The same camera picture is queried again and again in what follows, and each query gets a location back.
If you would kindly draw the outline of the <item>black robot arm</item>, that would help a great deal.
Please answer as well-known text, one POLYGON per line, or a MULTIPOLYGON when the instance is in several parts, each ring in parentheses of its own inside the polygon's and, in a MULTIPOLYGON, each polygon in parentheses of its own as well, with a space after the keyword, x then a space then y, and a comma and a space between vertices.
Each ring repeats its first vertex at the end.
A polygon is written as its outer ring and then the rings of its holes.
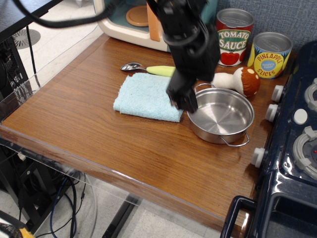
POLYGON ((205 0, 149 0, 148 5, 163 29, 175 71, 167 94, 171 104, 180 110, 195 112, 198 108, 193 86, 197 80, 210 82, 220 60, 217 29, 207 26, 201 12, 205 0))

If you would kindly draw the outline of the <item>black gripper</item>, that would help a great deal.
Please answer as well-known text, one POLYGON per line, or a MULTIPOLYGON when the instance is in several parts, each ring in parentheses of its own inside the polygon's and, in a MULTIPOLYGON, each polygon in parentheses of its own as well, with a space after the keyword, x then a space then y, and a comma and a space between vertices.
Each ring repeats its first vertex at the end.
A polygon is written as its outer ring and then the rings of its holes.
POLYGON ((190 86, 197 79, 210 82, 220 60, 217 29, 212 24, 168 24, 167 44, 176 70, 166 93, 177 109, 194 113, 198 104, 190 86))

